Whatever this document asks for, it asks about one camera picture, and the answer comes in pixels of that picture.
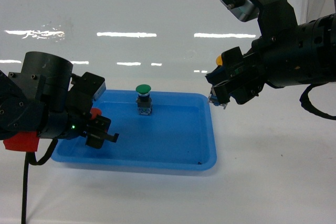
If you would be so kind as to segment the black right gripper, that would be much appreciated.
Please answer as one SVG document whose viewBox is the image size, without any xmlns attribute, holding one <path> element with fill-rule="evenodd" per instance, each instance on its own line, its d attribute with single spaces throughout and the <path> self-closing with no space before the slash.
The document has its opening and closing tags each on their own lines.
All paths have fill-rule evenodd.
<svg viewBox="0 0 336 224">
<path fill-rule="evenodd" d="M 265 84 L 275 89 L 298 85 L 302 80 L 301 53 L 301 41 L 290 37 L 266 41 L 260 37 L 244 55 L 239 47 L 223 52 L 216 59 L 216 69 L 205 78 L 213 85 L 219 103 L 234 98 L 238 104 L 245 104 Z"/>
</svg>

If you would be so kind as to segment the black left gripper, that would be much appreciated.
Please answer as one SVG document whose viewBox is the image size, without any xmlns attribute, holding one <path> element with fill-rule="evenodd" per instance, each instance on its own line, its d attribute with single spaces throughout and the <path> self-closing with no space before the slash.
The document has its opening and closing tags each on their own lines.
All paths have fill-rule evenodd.
<svg viewBox="0 0 336 224">
<path fill-rule="evenodd" d="M 69 91 L 61 110 L 48 109 L 43 115 L 38 136 L 48 139 L 73 139 L 86 130 L 89 133 L 85 142 L 86 146 L 100 149 L 104 141 L 115 143 L 119 133 L 107 134 L 111 120 L 102 115 L 90 119 L 91 108 L 91 96 L 81 91 Z M 94 134 L 92 133 L 94 131 L 103 132 L 103 134 Z"/>
</svg>

